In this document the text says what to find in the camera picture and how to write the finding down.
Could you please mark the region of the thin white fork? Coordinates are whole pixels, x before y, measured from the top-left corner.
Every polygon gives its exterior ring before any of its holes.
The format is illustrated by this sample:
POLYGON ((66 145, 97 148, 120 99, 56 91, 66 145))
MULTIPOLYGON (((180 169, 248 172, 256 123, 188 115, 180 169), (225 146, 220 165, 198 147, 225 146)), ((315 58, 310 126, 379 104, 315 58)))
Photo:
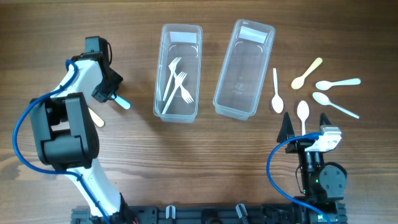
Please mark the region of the thin white fork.
POLYGON ((175 84, 175 87, 179 87, 179 88, 180 88, 180 90, 181 90, 181 96, 182 96, 183 100, 184 100, 186 103, 188 103, 188 104, 193 103, 193 98, 192 98, 192 96, 191 96, 190 93, 182 86, 182 83, 183 83, 184 79, 186 78, 187 73, 186 73, 186 72, 180 72, 179 74, 176 74, 176 73, 174 72, 174 73, 173 73, 173 76, 174 76, 174 78, 175 78, 176 80, 178 80, 178 83, 175 84))

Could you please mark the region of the light blue plastic fork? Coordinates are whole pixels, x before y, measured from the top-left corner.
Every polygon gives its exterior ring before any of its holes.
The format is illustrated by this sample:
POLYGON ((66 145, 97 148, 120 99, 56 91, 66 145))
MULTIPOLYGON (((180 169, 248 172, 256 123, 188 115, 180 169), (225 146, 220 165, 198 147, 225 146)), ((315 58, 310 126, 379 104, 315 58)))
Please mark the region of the light blue plastic fork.
POLYGON ((128 110, 128 109, 131 108, 130 102, 128 102, 124 98, 122 98, 122 97, 120 97, 118 95, 112 95, 111 98, 112 98, 113 101, 115 101, 117 104, 119 104, 125 110, 128 110))

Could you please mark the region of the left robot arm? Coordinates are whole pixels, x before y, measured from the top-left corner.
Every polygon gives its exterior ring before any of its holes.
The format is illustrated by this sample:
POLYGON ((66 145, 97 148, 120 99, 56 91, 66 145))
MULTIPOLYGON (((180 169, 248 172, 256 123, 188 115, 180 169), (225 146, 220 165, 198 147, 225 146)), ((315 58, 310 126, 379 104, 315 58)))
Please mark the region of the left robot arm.
POLYGON ((116 92, 123 78, 111 69, 110 43, 99 36, 85 39, 85 51, 67 60, 67 74, 54 91, 33 99, 27 109, 41 163, 51 174, 67 176, 90 206, 92 223, 139 223, 98 160, 100 143, 87 102, 114 100, 131 105, 116 92))

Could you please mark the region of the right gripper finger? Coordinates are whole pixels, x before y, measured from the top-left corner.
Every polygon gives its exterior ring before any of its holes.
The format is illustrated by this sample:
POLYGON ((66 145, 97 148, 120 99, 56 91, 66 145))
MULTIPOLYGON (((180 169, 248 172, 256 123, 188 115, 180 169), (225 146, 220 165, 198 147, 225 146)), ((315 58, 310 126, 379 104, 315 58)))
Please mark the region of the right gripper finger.
POLYGON ((330 126, 331 122, 328 119, 327 115, 325 113, 322 113, 320 115, 320 126, 325 126, 325 125, 330 126))
POLYGON ((294 129, 292 126, 292 122, 290 120, 290 116, 288 112, 284 113, 283 121, 282 121, 282 126, 280 129, 280 132, 277 137, 277 142, 282 143, 290 138, 293 138, 295 136, 294 129))

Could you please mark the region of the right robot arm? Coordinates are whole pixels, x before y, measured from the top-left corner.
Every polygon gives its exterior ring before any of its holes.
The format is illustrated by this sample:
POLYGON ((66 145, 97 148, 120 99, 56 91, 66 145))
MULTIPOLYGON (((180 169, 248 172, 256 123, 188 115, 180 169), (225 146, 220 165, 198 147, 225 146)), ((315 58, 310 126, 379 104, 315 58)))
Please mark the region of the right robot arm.
POLYGON ((297 154, 302 181, 299 202, 317 208, 317 211, 291 202, 271 208, 272 221, 276 223, 347 223, 344 198, 347 171, 336 162, 325 162, 324 154, 336 148, 341 141, 340 129, 331 124, 326 114, 320 115, 320 135, 293 140, 294 129, 288 113, 284 113, 277 142, 289 140, 287 154, 297 154))

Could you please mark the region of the curved white plastic fork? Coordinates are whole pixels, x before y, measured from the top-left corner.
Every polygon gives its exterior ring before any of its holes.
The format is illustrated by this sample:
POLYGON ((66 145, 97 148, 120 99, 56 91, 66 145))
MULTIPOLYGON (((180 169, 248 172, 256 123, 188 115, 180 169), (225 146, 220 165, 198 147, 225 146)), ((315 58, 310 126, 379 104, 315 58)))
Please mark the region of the curved white plastic fork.
POLYGON ((177 67, 177 64, 179 63, 179 61, 181 61, 181 59, 182 59, 181 57, 176 57, 169 64, 170 76, 169 76, 169 80, 167 82, 167 85, 166 85, 166 88, 165 88, 165 91, 164 91, 164 96, 163 96, 163 99, 162 99, 163 101, 166 100, 166 97, 167 97, 168 92, 169 92, 170 84, 171 84, 171 81, 172 81, 172 77, 173 77, 173 75, 175 73, 175 69, 177 67))

